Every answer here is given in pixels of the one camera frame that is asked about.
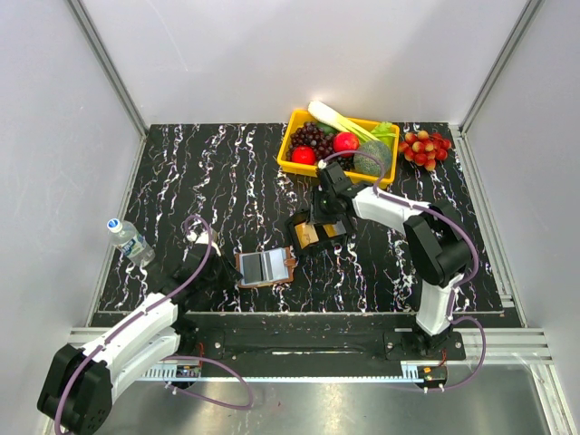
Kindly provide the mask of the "black card box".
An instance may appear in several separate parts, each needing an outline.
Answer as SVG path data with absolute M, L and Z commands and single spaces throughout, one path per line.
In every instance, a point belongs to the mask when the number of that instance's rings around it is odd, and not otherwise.
M 355 233 L 353 220 L 345 215 L 332 224 L 313 224 L 308 218 L 309 212 L 302 209 L 284 223 L 287 244 L 296 257 L 317 256 L 345 246 Z

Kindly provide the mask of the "brown leather card holder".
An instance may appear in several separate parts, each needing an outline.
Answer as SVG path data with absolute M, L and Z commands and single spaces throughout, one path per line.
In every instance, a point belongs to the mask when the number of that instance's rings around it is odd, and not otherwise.
M 289 247 L 236 254 L 236 269 L 241 275 L 240 288 L 254 288 L 290 283 L 294 280 L 297 260 Z

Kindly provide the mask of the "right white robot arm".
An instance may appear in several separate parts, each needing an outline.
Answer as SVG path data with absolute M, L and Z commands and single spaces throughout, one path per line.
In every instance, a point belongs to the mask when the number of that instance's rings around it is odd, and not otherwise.
M 376 184 L 354 184 L 336 162 L 316 169 L 319 186 L 311 196 L 310 218 L 318 225 L 359 218 L 403 234 L 421 283 L 420 306 L 408 348 L 430 359 L 452 332 L 453 304 L 459 288 L 479 271 L 479 254 L 446 201 L 427 203 L 392 195 Z

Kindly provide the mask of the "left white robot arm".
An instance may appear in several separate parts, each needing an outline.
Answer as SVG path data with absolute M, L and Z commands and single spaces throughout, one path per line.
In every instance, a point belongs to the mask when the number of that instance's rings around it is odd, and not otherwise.
M 145 271 L 149 292 L 133 312 L 83 346 L 66 344 L 55 353 L 37 402 L 55 433 L 95 433 L 149 368 L 193 354 L 196 326 L 187 313 L 201 296 L 228 290 L 241 277 L 207 237 L 181 263 L 154 260 Z

